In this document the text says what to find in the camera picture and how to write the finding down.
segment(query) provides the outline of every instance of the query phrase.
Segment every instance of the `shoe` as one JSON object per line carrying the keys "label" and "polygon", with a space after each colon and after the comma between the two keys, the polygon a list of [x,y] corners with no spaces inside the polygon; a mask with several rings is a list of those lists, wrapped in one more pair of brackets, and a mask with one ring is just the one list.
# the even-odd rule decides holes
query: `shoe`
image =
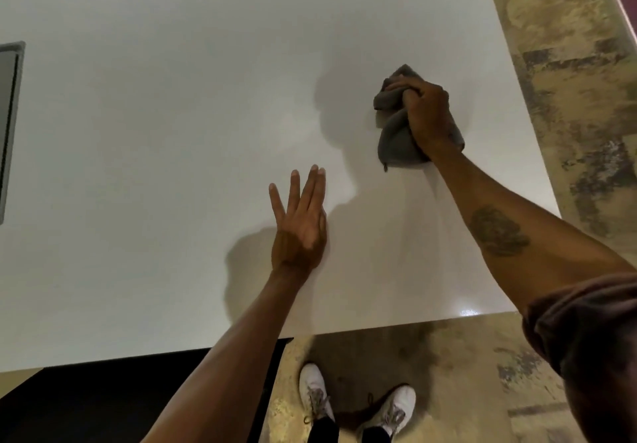
{"label": "shoe", "polygon": [[416,391],[407,385],[397,388],[389,395],[378,413],[356,430],[357,439],[360,441],[362,432],[372,426],[383,428],[393,439],[409,423],[415,406]]}
{"label": "shoe", "polygon": [[308,363],[301,369],[299,375],[299,394],[305,412],[316,421],[325,416],[334,420],[334,412],[327,397],[325,381],[320,373],[319,367],[313,363]]}

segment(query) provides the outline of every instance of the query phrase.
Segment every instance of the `forearm tattoo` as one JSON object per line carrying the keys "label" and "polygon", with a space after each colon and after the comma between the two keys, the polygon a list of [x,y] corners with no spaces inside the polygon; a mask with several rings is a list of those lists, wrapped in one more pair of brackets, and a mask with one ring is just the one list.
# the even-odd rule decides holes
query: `forearm tattoo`
{"label": "forearm tattoo", "polygon": [[493,205],[474,212],[469,230],[484,249],[496,257],[519,255],[531,243],[520,230],[520,225],[511,220]]}

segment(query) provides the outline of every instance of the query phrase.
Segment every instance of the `pant leg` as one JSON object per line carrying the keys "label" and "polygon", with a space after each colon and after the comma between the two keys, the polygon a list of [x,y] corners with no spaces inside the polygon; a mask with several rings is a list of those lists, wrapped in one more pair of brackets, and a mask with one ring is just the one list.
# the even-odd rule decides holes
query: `pant leg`
{"label": "pant leg", "polygon": [[372,426],[362,432],[362,443],[390,443],[390,436],[380,426]]}
{"label": "pant leg", "polygon": [[329,416],[316,420],[308,443],[338,443],[338,425]]}

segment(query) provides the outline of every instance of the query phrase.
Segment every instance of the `microfiber towel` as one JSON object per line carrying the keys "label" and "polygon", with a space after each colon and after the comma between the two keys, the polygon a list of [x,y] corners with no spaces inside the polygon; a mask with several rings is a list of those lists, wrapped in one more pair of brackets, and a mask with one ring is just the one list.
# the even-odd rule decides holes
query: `microfiber towel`
{"label": "microfiber towel", "polygon": [[[387,120],[387,124],[380,133],[380,140],[378,141],[378,159],[385,166],[385,171],[387,171],[388,166],[418,166],[430,161],[429,157],[423,153],[416,144],[416,140],[413,138],[409,128],[407,109],[405,109],[402,104],[402,93],[404,93],[407,88],[384,91],[385,88],[391,84],[391,78],[401,74],[405,77],[418,77],[422,79],[413,69],[407,64],[404,64],[398,68],[394,74],[383,81],[380,93],[374,98],[375,110],[398,109],[398,111]],[[453,118],[449,138],[460,147],[460,149],[464,149],[464,139]]]}

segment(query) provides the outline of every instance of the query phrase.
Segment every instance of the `maroon sleeve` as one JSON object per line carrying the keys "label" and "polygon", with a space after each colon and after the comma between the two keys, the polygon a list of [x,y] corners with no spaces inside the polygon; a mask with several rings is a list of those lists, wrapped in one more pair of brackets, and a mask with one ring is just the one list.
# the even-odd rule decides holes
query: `maroon sleeve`
{"label": "maroon sleeve", "polygon": [[589,441],[635,441],[637,273],[611,274],[544,296],[530,304],[522,327],[564,379]]}

